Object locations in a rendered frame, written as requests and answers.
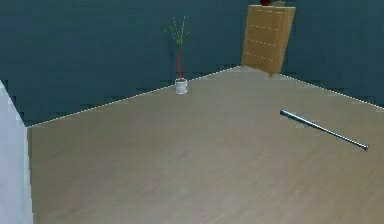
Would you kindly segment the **house plant in white pot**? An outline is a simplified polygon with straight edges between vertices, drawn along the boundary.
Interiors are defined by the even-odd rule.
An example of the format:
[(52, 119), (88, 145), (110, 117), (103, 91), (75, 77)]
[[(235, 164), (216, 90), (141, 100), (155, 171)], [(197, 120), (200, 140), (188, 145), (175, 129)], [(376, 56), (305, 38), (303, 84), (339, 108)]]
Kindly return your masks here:
[(178, 48), (176, 69), (178, 77), (175, 79), (175, 92), (177, 95), (184, 95), (187, 93), (188, 80), (183, 75), (182, 56), (184, 54), (185, 41), (190, 36), (190, 32), (186, 30), (186, 17), (183, 17), (180, 23), (176, 21), (175, 17), (172, 17), (167, 21), (165, 32), (170, 33)]

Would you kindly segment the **tan wooden chest of drawers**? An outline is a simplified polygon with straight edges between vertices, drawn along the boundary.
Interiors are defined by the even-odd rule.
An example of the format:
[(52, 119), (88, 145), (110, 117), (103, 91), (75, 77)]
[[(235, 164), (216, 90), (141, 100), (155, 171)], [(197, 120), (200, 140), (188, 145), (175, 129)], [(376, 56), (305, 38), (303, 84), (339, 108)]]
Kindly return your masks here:
[(241, 64), (279, 74), (295, 12), (295, 7), (249, 5)]

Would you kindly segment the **grey metal baseball bat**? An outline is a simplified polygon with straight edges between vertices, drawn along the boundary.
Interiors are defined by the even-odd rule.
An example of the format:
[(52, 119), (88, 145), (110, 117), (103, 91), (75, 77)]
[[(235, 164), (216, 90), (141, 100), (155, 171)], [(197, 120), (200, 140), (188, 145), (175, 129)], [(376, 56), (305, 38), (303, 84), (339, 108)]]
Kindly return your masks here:
[(322, 126), (320, 126), (320, 125), (318, 125), (316, 123), (313, 123), (313, 122), (311, 122), (309, 120), (306, 120), (305, 118), (300, 117), (300, 116), (298, 116), (298, 115), (296, 115), (294, 113), (291, 113), (291, 112), (289, 112), (289, 111), (287, 111), (285, 109), (281, 109), (279, 113), (280, 113), (280, 115), (285, 116), (285, 117), (287, 117), (289, 119), (295, 120), (295, 121), (297, 121), (299, 123), (302, 123), (304, 125), (310, 126), (310, 127), (314, 128), (314, 129), (320, 130), (322, 132), (328, 133), (328, 134), (330, 134), (332, 136), (335, 136), (335, 137), (337, 137), (339, 139), (342, 139), (342, 140), (344, 140), (346, 142), (349, 142), (349, 143), (351, 143), (351, 144), (353, 144), (355, 146), (358, 146), (358, 147), (362, 148), (364, 151), (368, 151), (368, 149), (369, 149), (369, 145), (362, 144), (362, 143), (354, 141), (354, 140), (352, 140), (352, 139), (350, 139), (348, 137), (340, 135), (340, 134), (338, 134), (338, 133), (336, 133), (334, 131), (328, 130), (328, 129), (326, 129), (326, 128), (324, 128), (324, 127), (322, 127)]

